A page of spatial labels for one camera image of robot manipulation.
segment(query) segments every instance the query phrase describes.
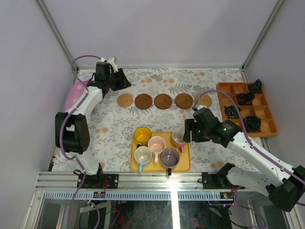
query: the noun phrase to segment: coaster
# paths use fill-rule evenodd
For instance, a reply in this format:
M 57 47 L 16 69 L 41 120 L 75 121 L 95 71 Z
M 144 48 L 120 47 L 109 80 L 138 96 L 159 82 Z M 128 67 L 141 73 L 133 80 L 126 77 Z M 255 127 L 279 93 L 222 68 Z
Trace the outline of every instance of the coaster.
M 154 99 L 154 104 L 161 110 L 165 110 L 172 105 L 172 98 L 167 94 L 159 94 Z
M 189 109 L 193 105 L 193 98 L 189 94 L 182 93 L 177 95 L 175 103 L 181 109 Z
M 195 99 L 194 99 L 195 102 L 199 98 L 199 96 L 200 96 L 200 94 L 195 96 Z M 201 96 L 201 98 L 198 101 L 197 105 L 204 105 L 206 107 L 210 107 L 212 105 L 212 99 L 207 94 L 204 94 L 203 96 Z
M 128 107 L 128 106 L 130 106 L 130 105 L 132 104 L 132 102 L 133 102 L 133 97 L 132 97 L 131 94 L 121 94 L 121 95 L 118 97 L 118 99 L 117 99 L 116 102 L 117 102 L 118 105 L 121 106 L 121 107 Z
M 141 110 L 146 110 L 153 104 L 153 99 L 148 94 L 140 94 L 134 100 L 135 106 Z

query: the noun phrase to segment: gray mug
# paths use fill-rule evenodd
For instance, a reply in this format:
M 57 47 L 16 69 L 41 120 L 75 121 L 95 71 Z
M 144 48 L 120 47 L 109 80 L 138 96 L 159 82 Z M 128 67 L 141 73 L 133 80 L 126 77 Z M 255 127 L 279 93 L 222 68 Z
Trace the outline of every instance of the gray mug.
M 162 166 L 167 169 L 168 175 L 172 174 L 172 169 L 176 168 L 180 161 L 180 155 L 175 149 L 166 149 L 161 154 Z

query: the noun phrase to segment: pink cushion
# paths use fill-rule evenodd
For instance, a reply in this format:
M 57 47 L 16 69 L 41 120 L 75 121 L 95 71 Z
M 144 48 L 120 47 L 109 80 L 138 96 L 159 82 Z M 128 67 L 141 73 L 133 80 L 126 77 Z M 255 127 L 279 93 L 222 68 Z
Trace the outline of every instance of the pink cushion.
M 72 85 L 65 103 L 65 112 L 69 110 L 78 101 L 84 91 L 85 87 L 80 82 L 77 82 Z

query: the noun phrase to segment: perforated metal strip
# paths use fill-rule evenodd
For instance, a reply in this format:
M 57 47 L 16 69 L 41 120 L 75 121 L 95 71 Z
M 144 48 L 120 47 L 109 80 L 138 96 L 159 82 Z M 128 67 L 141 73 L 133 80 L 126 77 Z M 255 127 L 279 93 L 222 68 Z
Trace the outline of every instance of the perforated metal strip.
M 108 191 L 106 196 L 97 195 L 93 191 L 79 191 L 75 199 L 79 200 L 170 200 L 171 193 L 163 192 L 122 192 Z M 72 199 L 74 191 L 46 191 L 45 197 L 52 199 Z M 220 200 L 219 192 L 201 191 L 201 192 L 178 192 L 179 200 Z

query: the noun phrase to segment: cup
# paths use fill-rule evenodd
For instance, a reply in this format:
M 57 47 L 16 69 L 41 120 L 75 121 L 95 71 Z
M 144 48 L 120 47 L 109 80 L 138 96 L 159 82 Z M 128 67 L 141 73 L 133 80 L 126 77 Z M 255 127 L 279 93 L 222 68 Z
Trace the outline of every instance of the cup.
M 148 141 L 148 148 L 151 150 L 152 156 L 154 156 L 155 163 L 158 163 L 158 157 L 165 150 L 165 147 L 166 147 L 166 142 L 160 136 L 152 137 Z
M 183 136 L 184 136 L 183 128 L 175 129 L 173 131 L 172 143 L 175 147 L 179 148 L 181 153 L 184 153 L 184 147 L 186 145 L 186 142 L 183 141 Z
M 162 165 L 168 171 L 168 175 L 172 174 L 172 169 L 176 168 L 179 161 L 180 155 L 175 149 L 168 148 L 161 153 Z
M 139 164 L 139 173 L 143 172 L 143 168 L 152 160 L 152 152 L 146 146 L 140 146 L 134 152 L 134 159 Z
M 151 139 L 152 133 L 150 129 L 147 127 L 139 127 L 138 129 L 135 130 L 133 134 L 133 138 L 137 142 L 138 145 L 140 146 L 147 146 L 149 139 Z

